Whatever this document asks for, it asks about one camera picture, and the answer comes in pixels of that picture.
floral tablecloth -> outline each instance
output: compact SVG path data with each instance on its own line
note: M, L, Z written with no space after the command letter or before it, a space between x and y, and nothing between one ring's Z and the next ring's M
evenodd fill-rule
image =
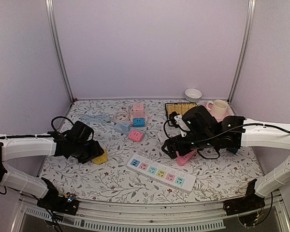
M61 192L75 193L80 199L117 202L117 203L187 203L213 200L208 191L194 190L187 194L167 187L127 169L126 163L134 153L173 168L197 176L197 184L211 187L220 192L221 198L240 196L239 186L262 175L257 159L250 148L240 149L236 155L221 151L221 157L204 160L195 155L183 167L161 151L163 123L166 120L164 104L183 102L179 100L99 100L77 101L73 104L68 117L72 121L81 115L110 115L122 108L130 109L133 103L145 104L148 115L144 139L135 143L124 134L110 126L92 121L84 121L94 131L94 139L99 141L108 152L108 161L96 165L93 162L79 164L76 159L49 157L46 159L40 176L52 181ZM65 121L61 130L70 128ZM178 129L169 128L171 135L179 134ZM216 156L213 149L203 151L209 157Z

floral pattern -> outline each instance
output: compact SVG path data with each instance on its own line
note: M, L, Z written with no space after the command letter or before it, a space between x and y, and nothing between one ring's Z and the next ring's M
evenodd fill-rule
M190 203L214 200L213 193L195 189L187 194L152 181L127 169L126 163L134 153L173 168L196 175L196 184L215 189L222 199L241 196L239 188L243 183L262 175L257 159L250 148L240 149L236 154L222 150L219 159L204 160L195 155L185 166L179 167L161 150L163 144L163 123L166 120L164 104L183 102L171 100L99 100L77 101L68 117L81 120L82 115L110 115L121 109L131 110L133 103L145 104L148 123L144 128L144 139L135 143L124 134L114 131L111 125L90 120L83 122L91 126L94 139L108 152L108 161L97 165L93 162L79 164L70 157L49 157L40 176L52 181L61 193L75 193L80 199L117 203ZM70 128L65 121L61 130ZM170 135L179 130L168 128ZM202 151L204 156L214 157L213 149Z

beige mug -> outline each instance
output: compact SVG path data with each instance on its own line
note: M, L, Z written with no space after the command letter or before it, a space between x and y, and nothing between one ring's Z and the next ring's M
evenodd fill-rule
M228 104L223 100L208 101L205 106L216 119L223 119L228 109Z

white bowl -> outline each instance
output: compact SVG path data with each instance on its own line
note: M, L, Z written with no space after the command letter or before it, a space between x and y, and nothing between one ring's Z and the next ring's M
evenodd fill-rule
M185 90L185 98L189 102L198 102L202 98L202 93L195 88L188 88Z

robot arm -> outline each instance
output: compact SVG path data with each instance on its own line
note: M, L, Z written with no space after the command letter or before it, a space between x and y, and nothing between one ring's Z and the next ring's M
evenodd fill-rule
M264 146L290 150L290 124L266 123L239 116L228 116L218 123L203 106L197 106L184 115L172 113L170 121L179 127L181 135L169 137L162 150L172 159L194 149ZM290 181L290 155L265 176L250 181L245 197L227 200L224 209L228 215L254 210L264 206L264 198Z
M76 214L78 201L60 197L54 185L45 178L27 175L6 161L30 156L72 156L85 163L101 156L104 150L93 140L93 129L77 121L71 130L40 135L0 135L0 186L9 187L39 198L38 206L51 211Z

